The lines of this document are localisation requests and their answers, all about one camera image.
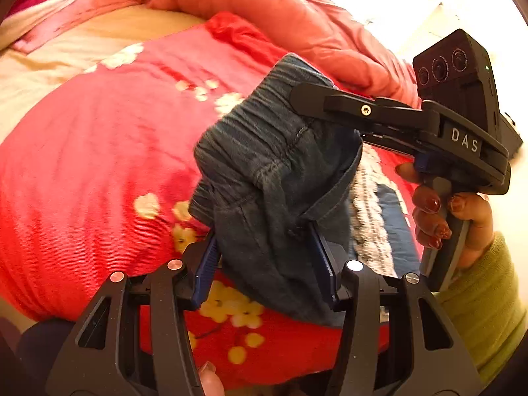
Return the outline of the right green sleeve forearm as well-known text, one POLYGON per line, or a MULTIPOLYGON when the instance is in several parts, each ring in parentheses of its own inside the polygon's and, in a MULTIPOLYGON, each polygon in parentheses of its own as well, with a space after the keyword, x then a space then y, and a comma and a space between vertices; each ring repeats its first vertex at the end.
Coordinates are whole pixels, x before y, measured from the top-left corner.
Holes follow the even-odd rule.
POLYGON ((484 385, 513 356, 527 329, 527 308, 504 236, 497 232, 488 250, 458 272, 436 295, 464 342, 484 385))

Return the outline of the left hand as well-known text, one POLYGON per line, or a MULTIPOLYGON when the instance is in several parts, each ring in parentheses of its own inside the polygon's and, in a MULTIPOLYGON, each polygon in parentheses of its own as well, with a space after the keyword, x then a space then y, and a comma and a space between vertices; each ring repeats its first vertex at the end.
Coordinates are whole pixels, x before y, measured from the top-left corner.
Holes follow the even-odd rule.
POLYGON ((211 362, 203 364, 198 374, 200 384, 205 396, 224 396, 225 388, 220 378, 216 374, 216 367, 211 362))

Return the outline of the right hand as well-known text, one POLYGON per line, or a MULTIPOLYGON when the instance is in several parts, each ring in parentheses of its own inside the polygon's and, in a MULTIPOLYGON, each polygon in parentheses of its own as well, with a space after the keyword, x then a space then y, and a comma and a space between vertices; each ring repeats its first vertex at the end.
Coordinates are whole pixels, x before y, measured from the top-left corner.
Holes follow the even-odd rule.
POLYGON ((411 163, 396 167, 396 174, 414 183, 412 219, 416 240, 424 247, 438 249, 453 238, 454 226, 449 219, 469 223, 457 268, 474 265, 494 241, 493 217, 489 202, 475 193, 455 193, 440 198, 436 190, 424 184, 424 178, 411 163))

